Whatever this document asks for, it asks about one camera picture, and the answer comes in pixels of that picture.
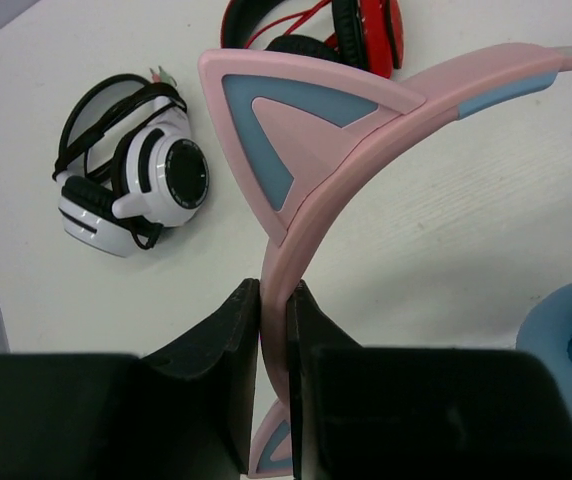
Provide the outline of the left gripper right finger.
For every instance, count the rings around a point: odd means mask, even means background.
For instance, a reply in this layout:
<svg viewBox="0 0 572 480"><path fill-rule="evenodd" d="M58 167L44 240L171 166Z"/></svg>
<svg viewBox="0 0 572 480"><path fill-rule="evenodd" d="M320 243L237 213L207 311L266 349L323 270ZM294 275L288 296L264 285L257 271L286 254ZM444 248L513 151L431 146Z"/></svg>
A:
<svg viewBox="0 0 572 480"><path fill-rule="evenodd" d="M360 348L361 345L320 309L304 280L287 301L286 327L293 474L295 479L302 479L304 393L312 351L315 347Z"/></svg>

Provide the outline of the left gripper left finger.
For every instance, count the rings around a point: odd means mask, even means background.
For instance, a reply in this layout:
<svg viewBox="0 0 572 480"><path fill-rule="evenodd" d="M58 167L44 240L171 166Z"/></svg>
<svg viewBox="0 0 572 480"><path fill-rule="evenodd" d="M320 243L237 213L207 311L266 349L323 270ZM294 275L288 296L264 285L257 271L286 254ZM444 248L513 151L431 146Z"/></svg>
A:
<svg viewBox="0 0 572 480"><path fill-rule="evenodd" d="M249 468L259 282L145 357L138 390L141 475L241 475Z"/></svg>

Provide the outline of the pink blue cat-ear headphones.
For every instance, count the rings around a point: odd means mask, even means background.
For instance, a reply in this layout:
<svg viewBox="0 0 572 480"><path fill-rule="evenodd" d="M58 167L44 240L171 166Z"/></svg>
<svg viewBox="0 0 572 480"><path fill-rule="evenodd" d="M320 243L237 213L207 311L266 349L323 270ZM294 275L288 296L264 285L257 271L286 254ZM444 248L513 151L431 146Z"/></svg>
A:
<svg viewBox="0 0 572 480"><path fill-rule="evenodd" d="M384 167L443 126L572 71L572 46L494 45L401 82L267 50L208 50L198 68L223 153L269 238L260 340L277 398L252 441L248 474L291 475L286 304L331 225Z"/></svg>

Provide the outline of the black white headphones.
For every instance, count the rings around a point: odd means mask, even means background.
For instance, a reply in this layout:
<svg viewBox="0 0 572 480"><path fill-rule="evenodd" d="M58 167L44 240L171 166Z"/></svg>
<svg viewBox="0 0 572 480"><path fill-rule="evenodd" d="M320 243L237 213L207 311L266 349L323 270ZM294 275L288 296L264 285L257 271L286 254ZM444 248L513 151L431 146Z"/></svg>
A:
<svg viewBox="0 0 572 480"><path fill-rule="evenodd" d="M92 148L145 105L151 113L121 137L108 160L90 168ZM64 123L52 178L64 231L122 258L153 249L164 231L189 222L210 186L187 102L163 68L149 77L113 75L88 90Z"/></svg>

